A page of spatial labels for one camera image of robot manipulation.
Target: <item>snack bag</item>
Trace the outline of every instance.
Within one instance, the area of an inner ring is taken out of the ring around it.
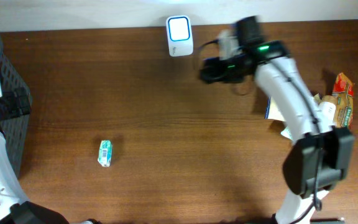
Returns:
[[[340,73],[336,77],[333,96],[337,98],[334,124],[337,128],[349,127],[353,120],[353,86],[345,74]]]

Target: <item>white wall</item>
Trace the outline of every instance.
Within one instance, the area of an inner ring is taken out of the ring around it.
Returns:
[[[177,14],[193,25],[358,19],[358,0],[0,0],[0,31],[164,26]]]

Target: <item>wood grain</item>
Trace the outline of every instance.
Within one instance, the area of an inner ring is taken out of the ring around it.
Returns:
[[[358,223],[358,21],[263,27],[285,41],[313,92],[329,93],[339,72],[356,83],[350,174],[315,217]],[[195,45],[225,28],[195,26]],[[33,202],[70,222],[104,223],[216,223],[280,207],[290,142],[264,120],[267,97],[254,85],[238,96],[203,84],[192,57],[168,55],[164,27],[2,37],[34,96],[20,177]],[[114,143],[109,168],[97,162],[102,139]]]

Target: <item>brown wooden tabletop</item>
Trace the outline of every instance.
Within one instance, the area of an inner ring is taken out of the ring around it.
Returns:
[[[194,26],[195,46],[228,27]],[[330,93],[339,72],[356,83],[350,174],[315,217],[358,223],[358,21],[263,28],[286,43],[312,92]],[[19,179],[33,202],[70,222],[104,223],[216,223],[281,206],[291,144],[264,119],[267,97],[249,83],[245,96],[202,83],[192,56],[169,56],[164,27],[2,38],[34,96]],[[114,144],[108,168],[97,162],[102,139]]]

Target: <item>green light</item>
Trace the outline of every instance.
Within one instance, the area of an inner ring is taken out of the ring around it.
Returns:
[[[267,50],[267,49],[269,49],[268,46],[261,46],[261,47],[259,47],[259,50],[260,50],[260,51]]]

